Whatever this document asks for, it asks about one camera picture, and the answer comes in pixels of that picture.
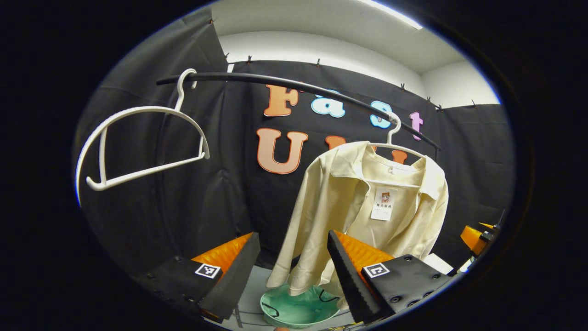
orange letter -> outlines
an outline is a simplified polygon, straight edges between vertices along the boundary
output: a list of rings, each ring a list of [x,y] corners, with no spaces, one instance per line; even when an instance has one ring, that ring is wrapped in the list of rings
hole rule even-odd
[[[327,144],[329,144],[329,151],[347,142],[345,138],[340,137],[338,135],[330,135],[326,137],[325,141],[327,142]]]
[[[408,158],[408,155],[406,154],[405,151],[393,151],[392,158],[394,159],[394,162],[404,164],[404,161],[406,161],[406,159]]]
[[[298,103],[298,91],[290,90],[286,93],[286,88],[281,86],[266,85],[269,89],[269,105],[263,114],[266,116],[288,116],[292,110],[286,107],[286,101],[295,106]]]
[[[259,136],[258,163],[266,171],[275,174],[289,174],[298,168],[302,144],[308,140],[308,135],[302,132],[288,132],[286,136],[290,139],[290,154],[286,163],[278,163],[273,159],[273,152],[276,147],[276,139],[282,133],[275,129],[261,128],[257,130]]]

ceiling light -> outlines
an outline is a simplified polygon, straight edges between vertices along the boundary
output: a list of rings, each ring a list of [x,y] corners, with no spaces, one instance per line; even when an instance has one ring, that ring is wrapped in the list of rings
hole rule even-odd
[[[413,28],[415,28],[417,30],[420,30],[420,29],[423,28],[421,25],[419,25],[417,22],[413,21],[412,19],[410,19],[410,18],[402,15],[401,13],[399,13],[399,12],[397,12],[395,10],[392,10],[392,9],[390,9],[390,8],[382,5],[382,4],[379,4],[379,3],[375,2],[375,1],[372,1],[372,0],[357,0],[357,1],[363,2],[366,5],[372,6],[374,8],[377,8],[377,9],[379,9],[379,10],[381,10],[381,11],[389,14],[389,15],[392,15],[392,16],[394,16],[397,19],[403,21],[404,23],[407,23],[408,25],[412,26]]]

cream shirt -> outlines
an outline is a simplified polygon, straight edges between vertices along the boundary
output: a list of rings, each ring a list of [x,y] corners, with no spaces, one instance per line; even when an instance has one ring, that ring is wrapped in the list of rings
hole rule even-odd
[[[449,192],[443,170],[429,157],[403,165],[377,155],[368,141],[340,145],[306,169],[282,249],[266,287],[288,281],[296,296],[312,285],[343,297],[327,251],[329,230],[337,230],[392,256],[424,259],[443,225]],[[403,188],[366,180],[413,184]],[[397,189],[389,221],[371,218],[376,189]],[[292,259],[300,260],[292,270]],[[340,300],[344,309],[346,302]]]

shirt collar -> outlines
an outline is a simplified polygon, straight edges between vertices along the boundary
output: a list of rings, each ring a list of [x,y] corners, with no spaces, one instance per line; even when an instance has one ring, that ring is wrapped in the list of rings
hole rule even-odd
[[[333,159],[330,175],[363,180],[362,160],[365,153],[375,153],[368,146],[369,141],[357,141],[339,146]],[[425,156],[411,165],[416,169],[425,168],[419,193],[425,193],[434,200],[439,198],[445,186],[445,172],[430,157]]]

hanger hook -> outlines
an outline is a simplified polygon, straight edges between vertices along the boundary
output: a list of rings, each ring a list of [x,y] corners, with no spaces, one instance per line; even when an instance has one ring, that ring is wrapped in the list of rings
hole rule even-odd
[[[393,112],[388,113],[388,120],[390,121],[390,123],[396,122],[396,127],[394,129],[390,130],[390,132],[388,132],[388,144],[391,144],[392,143],[392,135],[394,133],[397,133],[398,131],[400,131],[400,128],[402,126],[402,122],[400,121],[400,117],[398,117],[398,115],[396,115]]]
[[[196,70],[194,70],[192,68],[186,69],[180,75],[180,78],[178,78],[178,101],[176,102],[176,107],[173,109],[177,112],[180,112],[180,108],[182,108],[183,96],[184,96],[183,82],[184,82],[184,79],[186,79],[186,76],[188,76],[189,74],[196,74]]]

